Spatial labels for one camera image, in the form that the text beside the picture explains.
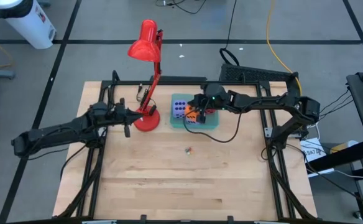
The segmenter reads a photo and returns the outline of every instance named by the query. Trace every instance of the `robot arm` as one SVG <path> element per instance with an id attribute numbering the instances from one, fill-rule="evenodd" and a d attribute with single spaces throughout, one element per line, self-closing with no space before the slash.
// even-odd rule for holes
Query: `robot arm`
<path id="1" fill-rule="evenodd" d="M 109 125 L 123 124 L 125 136 L 130 137 L 128 125 L 140 119 L 142 114 L 125 108 L 122 98 L 116 103 L 113 110 L 108 110 L 106 103 L 98 102 L 90 106 L 87 112 L 69 123 L 59 124 L 42 129 L 31 129 L 20 134 L 12 140 L 14 154 L 19 157 L 27 157 L 41 149 L 73 142 L 86 143 L 88 147 L 94 147 L 97 139 L 104 133 L 99 133 L 100 128 Z"/>
<path id="2" fill-rule="evenodd" d="M 240 114 L 251 110 L 285 110 L 292 118 L 282 126 L 273 127 L 271 143 L 274 146 L 285 147 L 287 137 L 303 125 L 315 124 L 319 118 L 319 103 L 305 96 L 292 96 L 288 93 L 282 96 L 251 97 L 235 91 L 228 92 L 217 83 L 201 85 L 203 93 L 194 95 L 188 104 L 199 111 L 197 122 L 205 123 L 205 111 L 227 110 Z"/>

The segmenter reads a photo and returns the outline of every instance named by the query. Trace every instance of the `wooden board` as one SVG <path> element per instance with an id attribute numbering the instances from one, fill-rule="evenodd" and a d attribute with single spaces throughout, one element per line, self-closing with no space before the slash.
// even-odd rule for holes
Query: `wooden board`
<path id="1" fill-rule="evenodd" d="M 86 82 L 78 116 L 97 102 L 100 82 Z M 225 86 L 256 96 L 253 86 Z M 153 99 L 161 115 L 159 126 L 148 133 L 131 127 L 131 138 L 124 137 L 122 126 L 109 128 L 104 164 L 99 184 L 95 219 L 150 220 L 276 220 L 277 214 L 269 168 L 260 158 L 265 147 L 259 111 L 242 115 L 236 138 L 222 144 L 204 135 L 173 129 L 169 123 L 173 93 L 199 93 L 199 86 L 163 86 L 155 89 Z M 284 83 L 271 83 L 273 95 L 286 91 Z M 115 99 L 126 99 L 136 109 L 137 86 L 117 86 Z M 279 124 L 290 115 L 276 111 Z M 235 132 L 237 115 L 219 112 L 219 126 L 206 132 L 217 139 L 229 139 Z M 299 147 L 295 139 L 289 144 Z M 68 156 L 82 144 L 72 144 Z M 187 155 L 185 149 L 193 152 Z M 284 150 L 290 187 L 307 210 L 316 215 L 303 156 L 293 149 Z M 87 150 L 66 167 L 60 183 L 53 214 L 61 213 L 81 187 Z M 281 190 L 284 216 L 285 196 Z"/>

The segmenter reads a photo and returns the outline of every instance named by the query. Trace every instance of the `sticker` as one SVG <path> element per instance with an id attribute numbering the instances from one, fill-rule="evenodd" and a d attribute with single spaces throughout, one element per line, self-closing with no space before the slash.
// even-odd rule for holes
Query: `sticker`
<path id="1" fill-rule="evenodd" d="M 42 20 L 42 22 L 45 23 L 46 16 L 45 16 L 44 12 L 41 11 L 41 9 L 39 8 L 39 6 L 36 6 L 35 7 L 35 13 L 39 16 L 39 18 Z"/>

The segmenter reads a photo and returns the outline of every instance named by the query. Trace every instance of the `floor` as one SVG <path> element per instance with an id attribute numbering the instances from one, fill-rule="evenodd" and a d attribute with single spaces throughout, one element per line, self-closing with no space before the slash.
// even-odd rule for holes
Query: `floor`
<path id="1" fill-rule="evenodd" d="M 234 4 L 211 0 L 190 15 L 157 7 L 155 0 L 51 2 L 45 12 L 58 32 L 56 44 L 47 50 L 33 49 L 6 22 L 0 23 L 0 43 L 14 57 L 17 73 L 13 80 L 0 80 L 0 212 L 19 164 L 11 139 L 33 125 L 44 127 L 75 117 L 85 81 L 109 80 L 114 69 L 122 80 L 149 79 L 151 73 L 146 71 L 152 65 L 126 54 L 143 19 L 156 20 L 169 40 L 163 45 L 163 75 L 217 80 L 223 63 L 218 50 L 224 47 Z M 187 0 L 182 6 L 194 11 L 201 3 Z M 238 1 L 230 35 L 235 41 L 228 49 L 241 65 L 284 71 L 264 41 L 269 9 L 270 0 Z M 69 23 L 73 11 L 75 22 Z M 360 28 L 352 22 L 352 14 Z M 61 44 L 63 39 L 67 46 Z M 363 72 L 363 1 L 276 1 L 270 39 L 285 40 L 276 42 L 274 50 L 299 72 L 304 94 L 327 105 L 346 91 L 346 75 Z M 0 64 L 6 60 L 0 52 Z M 353 104 L 327 116 L 319 128 L 321 142 L 363 141 Z M 65 156 L 61 152 L 27 163 L 8 222 L 51 217 Z M 354 190 L 351 179 L 329 176 Z M 318 177 L 311 179 L 311 186 L 319 217 L 357 222 L 351 216 L 358 210 L 354 198 Z"/>

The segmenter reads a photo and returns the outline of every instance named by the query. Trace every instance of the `white container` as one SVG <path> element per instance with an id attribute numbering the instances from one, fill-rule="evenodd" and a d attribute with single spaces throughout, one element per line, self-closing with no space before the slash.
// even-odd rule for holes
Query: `white container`
<path id="1" fill-rule="evenodd" d="M 47 49 L 53 45 L 56 29 L 37 0 L 0 0 L 0 18 L 34 48 Z"/>

